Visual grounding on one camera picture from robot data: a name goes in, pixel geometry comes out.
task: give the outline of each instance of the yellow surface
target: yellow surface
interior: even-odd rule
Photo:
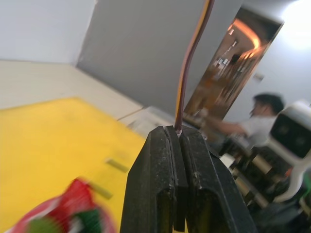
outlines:
[[[80,99],[0,110],[0,232],[41,202],[60,195],[76,177],[113,194],[96,196],[120,227],[127,173],[144,139]]]

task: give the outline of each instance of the wire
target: wire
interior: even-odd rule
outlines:
[[[177,100],[176,100],[176,114],[175,114],[175,130],[176,130],[177,135],[181,134],[185,91],[186,91],[186,84],[187,84],[187,77],[188,77],[190,63],[191,63],[194,51],[200,41],[200,38],[203,34],[205,26],[208,22],[213,5],[214,5],[214,0],[205,1],[198,25],[188,45],[188,48],[187,48],[187,51],[186,51],[186,54],[183,60],[183,64],[181,66],[180,75],[179,75],[179,87],[177,91]]]

